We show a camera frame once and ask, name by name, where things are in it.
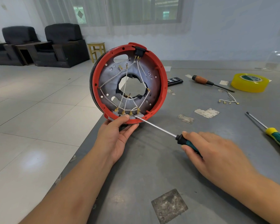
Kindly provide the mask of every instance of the left arm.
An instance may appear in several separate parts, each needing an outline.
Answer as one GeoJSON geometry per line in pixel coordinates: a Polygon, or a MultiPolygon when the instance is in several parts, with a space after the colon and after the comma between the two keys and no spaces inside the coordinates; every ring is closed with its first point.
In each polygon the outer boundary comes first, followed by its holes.
{"type": "Polygon", "coordinates": [[[119,132],[129,118],[126,115],[113,122],[107,120],[90,152],[19,224],[86,223],[108,173],[138,127],[130,125],[119,132]]]}

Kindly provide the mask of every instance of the white wall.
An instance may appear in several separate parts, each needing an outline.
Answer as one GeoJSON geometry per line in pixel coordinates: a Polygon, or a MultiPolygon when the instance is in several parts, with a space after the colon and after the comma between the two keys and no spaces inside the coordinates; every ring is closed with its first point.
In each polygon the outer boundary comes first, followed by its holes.
{"type": "MultiPolygon", "coordinates": [[[[33,26],[45,41],[44,26],[32,0],[0,0],[1,29],[33,26]]],[[[137,42],[161,60],[261,60],[280,50],[280,0],[195,0],[192,26],[179,35],[84,36],[110,49],[137,42]]]]}

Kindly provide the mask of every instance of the adhesive tape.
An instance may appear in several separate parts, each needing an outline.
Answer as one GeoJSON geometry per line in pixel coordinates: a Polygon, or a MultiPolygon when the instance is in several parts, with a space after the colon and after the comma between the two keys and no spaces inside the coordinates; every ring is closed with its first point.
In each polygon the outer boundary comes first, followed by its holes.
{"type": "Polygon", "coordinates": [[[269,80],[260,75],[239,73],[233,77],[231,85],[238,90],[251,93],[260,93],[265,90],[268,83],[269,80]]]}

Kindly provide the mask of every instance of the armchair backrest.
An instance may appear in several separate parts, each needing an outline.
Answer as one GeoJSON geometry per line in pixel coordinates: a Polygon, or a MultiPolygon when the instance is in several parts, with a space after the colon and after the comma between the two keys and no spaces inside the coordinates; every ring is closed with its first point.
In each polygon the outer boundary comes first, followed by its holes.
{"type": "Polygon", "coordinates": [[[80,26],[72,23],[57,23],[45,27],[47,41],[54,44],[67,43],[83,39],[80,26]]]}
{"type": "Polygon", "coordinates": [[[25,44],[38,41],[35,30],[31,26],[9,26],[2,28],[4,40],[8,44],[25,44]]]}

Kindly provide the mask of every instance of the yellow and green screwdriver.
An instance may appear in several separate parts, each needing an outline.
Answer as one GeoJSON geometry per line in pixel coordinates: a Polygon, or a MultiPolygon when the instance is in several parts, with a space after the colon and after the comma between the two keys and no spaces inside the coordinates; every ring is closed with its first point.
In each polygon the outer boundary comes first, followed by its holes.
{"type": "Polygon", "coordinates": [[[275,128],[267,128],[261,121],[252,116],[249,112],[247,112],[247,114],[251,116],[254,120],[256,120],[259,124],[261,124],[266,129],[265,133],[272,137],[275,140],[275,142],[280,146],[280,133],[275,128]]]}

